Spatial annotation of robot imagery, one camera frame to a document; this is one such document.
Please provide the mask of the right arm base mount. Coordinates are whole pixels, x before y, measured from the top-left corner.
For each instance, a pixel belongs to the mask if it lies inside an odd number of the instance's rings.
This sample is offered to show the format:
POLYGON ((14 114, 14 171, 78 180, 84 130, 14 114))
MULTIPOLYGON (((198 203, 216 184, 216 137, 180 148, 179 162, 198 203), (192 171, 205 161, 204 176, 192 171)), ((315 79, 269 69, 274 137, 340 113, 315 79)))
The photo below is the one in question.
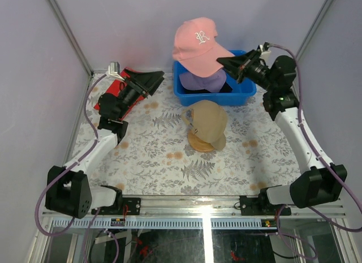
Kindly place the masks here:
POLYGON ((289 191, 264 188, 255 196, 240 195, 233 208, 242 216, 275 216, 282 205, 292 203, 289 191))

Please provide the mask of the pink baseball cap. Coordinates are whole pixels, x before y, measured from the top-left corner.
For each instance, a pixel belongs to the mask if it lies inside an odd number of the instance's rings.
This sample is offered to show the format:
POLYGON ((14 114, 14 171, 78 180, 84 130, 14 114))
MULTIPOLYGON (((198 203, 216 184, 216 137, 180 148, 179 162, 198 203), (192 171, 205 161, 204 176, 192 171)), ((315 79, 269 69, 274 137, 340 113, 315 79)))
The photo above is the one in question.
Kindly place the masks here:
POLYGON ((201 17, 185 21, 174 37, 173 59, 198 77, 209 77, 222 68, 218 58, 232 57, 233 53, 217 41, 216 24, 201 17))

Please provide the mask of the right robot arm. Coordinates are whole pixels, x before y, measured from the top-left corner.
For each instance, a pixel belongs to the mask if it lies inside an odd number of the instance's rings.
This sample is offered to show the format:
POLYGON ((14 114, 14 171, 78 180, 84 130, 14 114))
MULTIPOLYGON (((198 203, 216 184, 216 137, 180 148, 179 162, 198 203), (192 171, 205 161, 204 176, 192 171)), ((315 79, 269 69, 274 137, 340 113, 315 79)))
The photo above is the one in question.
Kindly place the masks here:
POLYGON ((261 191, 259 211, 268 215, 282 204, 307 208, 335 202, 347 170, 343 165, 335 165, 325 154, 304 119, 292 90, 298 75, 296 60, 281 55, 268 67, 261 55, 260 51, 251 50, 244 55, 217 59, 237 83, 249 79, 265 90, 264 109, 285 135, 299 165, 301 175, 293 183, 261 191))

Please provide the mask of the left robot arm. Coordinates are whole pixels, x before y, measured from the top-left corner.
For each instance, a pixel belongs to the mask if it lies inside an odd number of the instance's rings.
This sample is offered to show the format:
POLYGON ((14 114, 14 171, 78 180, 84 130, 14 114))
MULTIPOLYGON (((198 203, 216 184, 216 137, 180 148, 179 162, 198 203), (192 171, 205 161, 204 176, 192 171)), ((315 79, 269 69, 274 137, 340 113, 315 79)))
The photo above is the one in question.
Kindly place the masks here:
POLYGON ((117 92, 106 92, 98 98, 100 120, 93 128, 93 141, 66 164, 49 170, 45 193, 47 210, 77 219, 84 218, 88 212, 124 213, 122 190, 109 185, 91 187, 88 177, 123 140, 128 128, 125 116, 138 102, 154 95, 164 80, 164 72, 121 70, 118 63, 113 62, 107 76, 118 83, 117 92))

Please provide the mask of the blue plastic bin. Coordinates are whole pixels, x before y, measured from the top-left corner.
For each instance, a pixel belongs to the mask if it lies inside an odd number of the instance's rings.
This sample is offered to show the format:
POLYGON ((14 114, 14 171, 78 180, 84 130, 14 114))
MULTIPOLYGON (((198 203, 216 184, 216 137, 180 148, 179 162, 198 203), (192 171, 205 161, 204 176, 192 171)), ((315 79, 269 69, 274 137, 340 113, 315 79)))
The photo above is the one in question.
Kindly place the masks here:
POLYGON ((231 93, 185 93, 180 83, 179 75, 187 70, 178 62, 173 63, 173 89, 181 105, 189 106, 201 100, 209 100, 221 106, 241 106, 257 92, 256 84, 250 79, 245 79, 238 84, 229 74, 226 75, 226 83, 232 88, 231 93))

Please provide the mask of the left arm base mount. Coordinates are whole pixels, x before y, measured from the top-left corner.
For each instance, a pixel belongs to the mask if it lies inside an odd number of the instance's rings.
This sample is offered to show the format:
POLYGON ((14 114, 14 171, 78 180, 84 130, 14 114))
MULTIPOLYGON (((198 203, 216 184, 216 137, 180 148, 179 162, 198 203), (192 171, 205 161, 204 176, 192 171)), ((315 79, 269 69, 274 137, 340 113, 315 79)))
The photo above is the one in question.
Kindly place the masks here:
POLYGON ((115 190, 115 201, 110 206, 101 206, 100 215, 140 215, 141 198, 123 197, 121 189, 115 190))

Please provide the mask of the wooden hat stand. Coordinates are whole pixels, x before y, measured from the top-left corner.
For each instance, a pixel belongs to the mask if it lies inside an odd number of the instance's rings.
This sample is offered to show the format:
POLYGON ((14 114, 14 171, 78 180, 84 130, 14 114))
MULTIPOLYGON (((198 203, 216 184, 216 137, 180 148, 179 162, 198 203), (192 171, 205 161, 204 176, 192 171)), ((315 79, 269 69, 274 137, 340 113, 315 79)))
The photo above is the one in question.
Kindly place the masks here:
POLYGON ((197 152, 209 153, 214 150, 222 150, 226 145, 226 138, 222 135, 216 142, 207 143, 199 139, 195 134, 189 131, 187 135, 190 146, 197 152))

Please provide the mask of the beige baseball cap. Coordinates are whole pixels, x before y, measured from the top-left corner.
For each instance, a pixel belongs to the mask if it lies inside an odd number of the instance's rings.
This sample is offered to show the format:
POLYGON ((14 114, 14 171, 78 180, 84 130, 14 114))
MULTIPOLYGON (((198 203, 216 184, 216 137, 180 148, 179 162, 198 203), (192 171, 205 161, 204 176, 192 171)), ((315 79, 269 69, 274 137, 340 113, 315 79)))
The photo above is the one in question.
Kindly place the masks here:
POLYGON ((214 143, 225 136, 228 115, 215 102, 202 100, 190 105, 182 112, 181 119, 187 126, 187 134, 191 131, 204 142, 214 143))

